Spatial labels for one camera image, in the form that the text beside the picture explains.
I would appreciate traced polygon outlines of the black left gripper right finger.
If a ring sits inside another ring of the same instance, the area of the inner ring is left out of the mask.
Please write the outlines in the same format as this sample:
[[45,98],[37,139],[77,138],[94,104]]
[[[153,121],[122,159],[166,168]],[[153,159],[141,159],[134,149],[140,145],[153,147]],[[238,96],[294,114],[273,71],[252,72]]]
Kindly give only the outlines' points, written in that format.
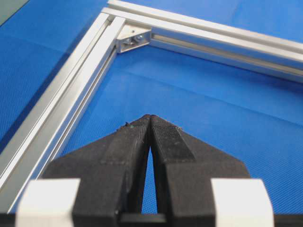
[[159,213],[172,227],[272,227],[263,182],[237,158],[151,116]]

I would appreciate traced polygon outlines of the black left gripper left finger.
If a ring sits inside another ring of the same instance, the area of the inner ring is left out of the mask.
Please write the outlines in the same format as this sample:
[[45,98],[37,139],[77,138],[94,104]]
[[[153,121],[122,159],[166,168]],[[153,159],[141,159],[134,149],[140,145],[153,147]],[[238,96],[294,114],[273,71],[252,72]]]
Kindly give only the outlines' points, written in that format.
[[150,115],[50,162],[19,202],[17,227],[116,227],[140,211]]

